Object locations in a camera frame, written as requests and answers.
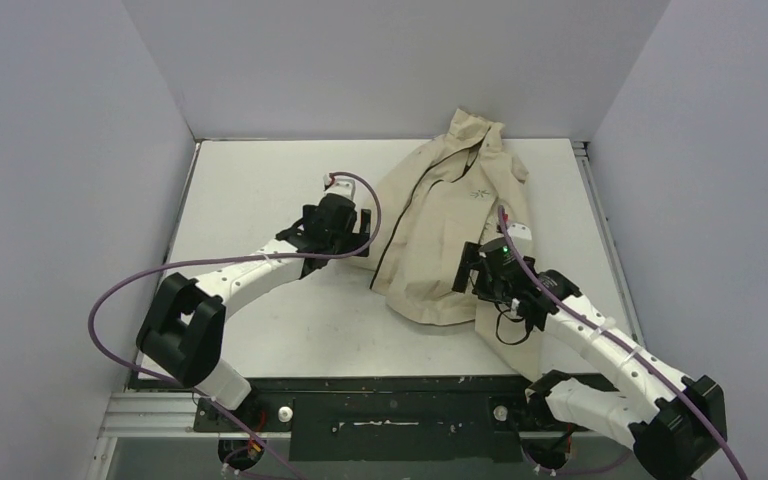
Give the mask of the beige zip jacket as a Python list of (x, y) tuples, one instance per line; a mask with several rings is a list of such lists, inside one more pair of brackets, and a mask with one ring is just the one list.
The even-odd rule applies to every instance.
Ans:
[(512, 371), (536, 379), (552, 366), (582, 368), (541, 332), (499, 317), (452, 284), (463, 246), (497, 238), (496, 210), (530, 231), (520, 251), (597, 293), (613, 284), (572, 144), (513, 140), (501, 123), (457, 111), (447, 131), (418, 146), (376, 186), (382, 226), (368, 258), (371, 290), (404, 338), (387, 335), (395, 374), (482, 375)]

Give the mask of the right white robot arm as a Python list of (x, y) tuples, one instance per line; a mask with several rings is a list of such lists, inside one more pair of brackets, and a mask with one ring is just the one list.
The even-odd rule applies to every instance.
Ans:
[(655, 479), (688, 479), (727, 441), (724, 392), (657, 360), (560, 272), (537, 273), (503, 238), (465, 243), (453, 291), (469, 291), (575, 351), (612, 386), (551, 370), (525, 390), (536, 426), (573, 424), (626, 447)]

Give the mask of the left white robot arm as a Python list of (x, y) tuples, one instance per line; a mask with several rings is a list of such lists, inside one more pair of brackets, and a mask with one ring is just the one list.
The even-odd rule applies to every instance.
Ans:
[(369, 253), (372, 212), (357, 210), (344, 194), (326, 193), (303, 207), (301, 217), (243, 260), (186, 277), (166, 277), (136, 338), (141, 353), (174, 380), (220, 405), (220, 417), (236, 430), (258, 419), (250, 382), (222, 357), (226, 322), (275, 288), (323, 268), (331, 257)]

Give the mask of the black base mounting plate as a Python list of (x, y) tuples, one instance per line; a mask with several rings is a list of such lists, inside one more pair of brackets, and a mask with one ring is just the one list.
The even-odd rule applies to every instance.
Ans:
[(257, 378), (234, 412), (293, 462), (560, 460), (573, 427), (537, 420), (520, 376)]

